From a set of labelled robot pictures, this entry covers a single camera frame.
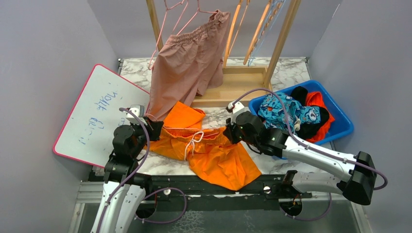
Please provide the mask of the orange shorts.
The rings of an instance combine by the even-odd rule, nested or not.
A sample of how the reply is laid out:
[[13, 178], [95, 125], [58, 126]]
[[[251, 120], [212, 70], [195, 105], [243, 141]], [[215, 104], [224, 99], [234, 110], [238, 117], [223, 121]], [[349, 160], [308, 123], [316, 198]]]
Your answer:
[[[164, 126], [190, 126], [183, 115], [196, 114], [195, 109], [177, 102], [163, 120]], [[216, 135], [198, 132], [187, 136], [160, 134], [158, 141], [151, 142], [150, 151], [186, 161], [190, 170], [202, 180], [237, 191], [258, 178], [261, 172], [244, 146], [231, 144], [223, 132]]]

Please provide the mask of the blue shark print shorts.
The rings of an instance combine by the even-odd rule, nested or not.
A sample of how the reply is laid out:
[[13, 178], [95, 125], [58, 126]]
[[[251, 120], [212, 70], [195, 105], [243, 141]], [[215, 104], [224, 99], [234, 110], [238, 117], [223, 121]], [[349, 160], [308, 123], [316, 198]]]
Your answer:
[[263, 120], [266, 128], [279, 128], [284, 131], [290, 129], [295, 133], [295, 125], [300, 125], [294, 116], [296, 106], [297, 101], [285, 93], [279, 92], [277, 96], [270, 94], [258, 107], [257, 115]]

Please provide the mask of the black shorts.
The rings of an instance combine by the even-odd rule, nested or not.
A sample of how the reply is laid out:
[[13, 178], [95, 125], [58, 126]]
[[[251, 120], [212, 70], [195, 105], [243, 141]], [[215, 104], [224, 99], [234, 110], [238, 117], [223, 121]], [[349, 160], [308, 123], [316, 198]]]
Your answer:
[[294, 111], [295, 119], [298, 119], [300, 125], [295, 125], [295, 134], [300, 138], [307, 140], [316, 135], [318, 130], [329, 120], [329, 111], [319, 106], [306, 106], [305, 99], [309, 91], [302, 87], [296, 87], [290, 96], [297, 101]]

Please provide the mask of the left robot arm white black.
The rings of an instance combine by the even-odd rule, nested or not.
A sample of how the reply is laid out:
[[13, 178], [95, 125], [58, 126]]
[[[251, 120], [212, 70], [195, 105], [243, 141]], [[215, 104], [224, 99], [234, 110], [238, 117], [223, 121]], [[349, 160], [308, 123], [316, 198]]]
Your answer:
[[159, 140], [162, 121], [144, 117], [143, 125], [130, 123], [114, 130], [113, 151], [104, 167], [103, 194], [92, 227], [93, 233], [125, 233], [135, 217], [147, 218], [155, 211], [150, 175], [138, 173], [138, 155], [151, 141]]

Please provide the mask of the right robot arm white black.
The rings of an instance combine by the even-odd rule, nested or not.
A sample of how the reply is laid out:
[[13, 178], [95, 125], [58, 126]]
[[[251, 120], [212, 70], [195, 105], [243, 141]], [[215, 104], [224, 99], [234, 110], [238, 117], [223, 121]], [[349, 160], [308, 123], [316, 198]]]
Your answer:
[[370, 205], [377, 171], [370, 154], [353, 155], [309, 143], [277, 128], [267, 129], [260, 118], [249, 111], [226, 119], [223, 134], [232, 144], [245, 142], [259, 154], [296, 160], [319, 168], [321, 173], [288, 171], [279, 191], [291, 198], [306, 192], [343, 195], [347, 200]]

